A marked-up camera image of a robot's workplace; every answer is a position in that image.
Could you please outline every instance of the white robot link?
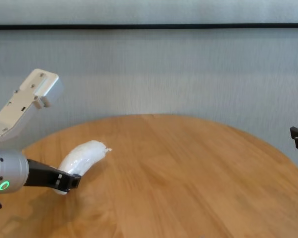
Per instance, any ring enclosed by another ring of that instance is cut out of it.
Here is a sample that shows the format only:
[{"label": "white robot link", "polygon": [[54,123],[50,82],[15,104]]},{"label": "white robot link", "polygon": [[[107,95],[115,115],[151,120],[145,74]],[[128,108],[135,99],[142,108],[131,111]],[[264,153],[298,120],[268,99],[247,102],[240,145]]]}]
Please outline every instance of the white robot link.
[{"label": "white robot link", "polygon": [[[56,74],[32,71],[0,111],[0,144],[18,136],[34,113],[55,103],[63,90]],[[18,151],[0,149],[0,194],[15,192],[22,186],[50,187],[66,193],[77,188],[80,179],[80,175],[27,159]]]}]

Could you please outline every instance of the white wrapped object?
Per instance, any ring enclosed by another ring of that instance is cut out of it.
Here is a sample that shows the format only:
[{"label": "white wrapped object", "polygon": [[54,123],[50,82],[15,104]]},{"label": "white wrapped object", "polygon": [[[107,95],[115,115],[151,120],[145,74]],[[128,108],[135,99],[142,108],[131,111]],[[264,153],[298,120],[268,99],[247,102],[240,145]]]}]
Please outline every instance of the white wrapped object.
[{"label": "white wrapped object", "polygon": [[[96,140],[81,144],[64,158],[59,166],[59,170],[71,175],[83,176],[90,167],[104,158],[108,151],[111,151],[111,149],[108,149],[102,142]],[[54,191],[61,195],[67,194],[56,189]]]}]

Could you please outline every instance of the green light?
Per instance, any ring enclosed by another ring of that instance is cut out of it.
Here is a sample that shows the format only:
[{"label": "green light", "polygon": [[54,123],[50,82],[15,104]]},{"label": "green light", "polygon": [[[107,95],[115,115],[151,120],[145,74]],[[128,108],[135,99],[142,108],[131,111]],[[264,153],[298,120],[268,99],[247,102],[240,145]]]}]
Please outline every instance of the green light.
[{"label": "green light", "polygon": [[3,183],[0,184],[0,190],[5,190],[8,188],[10,185],[9,181],[4,181]]}]

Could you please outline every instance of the silver cylindrical joint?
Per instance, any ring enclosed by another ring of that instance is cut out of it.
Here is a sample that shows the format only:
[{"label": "silver cylindrical joint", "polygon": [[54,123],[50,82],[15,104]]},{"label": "silver cylindrical joint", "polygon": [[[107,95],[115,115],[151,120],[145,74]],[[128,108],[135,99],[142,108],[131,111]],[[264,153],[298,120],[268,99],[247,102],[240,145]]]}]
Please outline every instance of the silver cylindrical joint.
[{"label": "silver cylindrical joint", "polygon": [[27,159],[18,151],[0,150],[0,194],[18,191],[29,175]]}]

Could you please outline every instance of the gray wall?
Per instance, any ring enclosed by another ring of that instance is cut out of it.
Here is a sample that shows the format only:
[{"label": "gray wall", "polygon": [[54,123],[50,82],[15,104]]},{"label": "gray wall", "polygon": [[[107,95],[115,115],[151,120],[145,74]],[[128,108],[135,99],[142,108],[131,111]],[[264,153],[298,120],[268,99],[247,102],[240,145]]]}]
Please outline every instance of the gray wall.
[{"label": "gray wall", "polygon": [[87,120],[174,113],[249,131],[298,165],[298,29],[0,31],[0,109],[37,67],[66,93],[8,146]]}]

